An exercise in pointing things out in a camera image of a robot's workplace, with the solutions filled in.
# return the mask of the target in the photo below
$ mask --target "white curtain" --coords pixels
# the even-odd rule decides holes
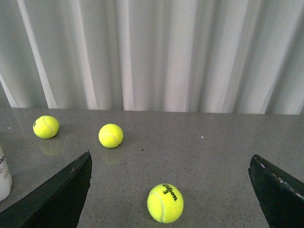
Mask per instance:
[[[0,107],[304,112],[304,0],[0,0]]]

